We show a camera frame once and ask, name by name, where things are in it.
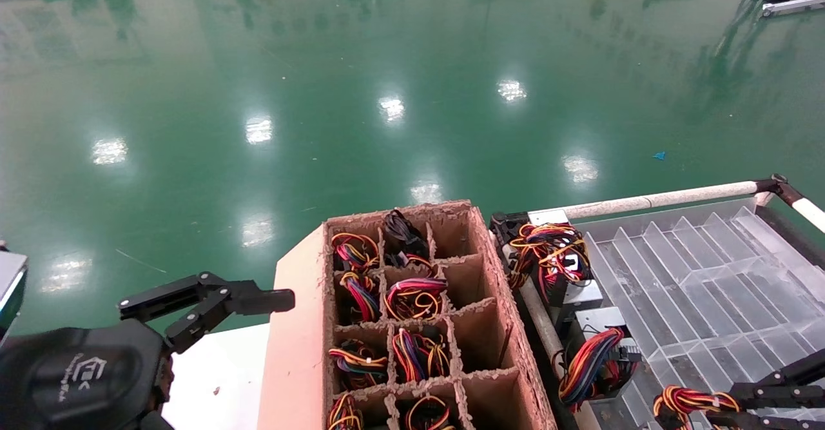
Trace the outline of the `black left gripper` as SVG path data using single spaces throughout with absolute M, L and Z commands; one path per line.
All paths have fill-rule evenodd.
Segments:
M 6 339 L 3 429 L 169 429 L 171 354 L 136 320 Z

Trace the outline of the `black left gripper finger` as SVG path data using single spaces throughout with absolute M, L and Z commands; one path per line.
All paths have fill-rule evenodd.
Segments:
M 253 280 L 226 281 L 210 272 L 189 275 L 120 301 L 121 320 L 148 322 L 183 311 L 165 330 L 173 353 L 185 353 L 231 315 L 254 316 L 294 309 L 291 289 L 260 289 Z

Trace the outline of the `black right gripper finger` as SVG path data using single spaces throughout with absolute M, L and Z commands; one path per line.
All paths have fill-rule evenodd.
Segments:
M 752 413 L 707 413 L 707 421 L 716 427 L 732 429 L 824 429 L 824 422 L 783 417 L 760 417 Z
M 819 381 L 823 377 L 824 351 L 819 350 L 790 365 L 775 369 L 756 383 L 734 383 L 730 396 L 745 409 L 822 409 L 824 391 Z

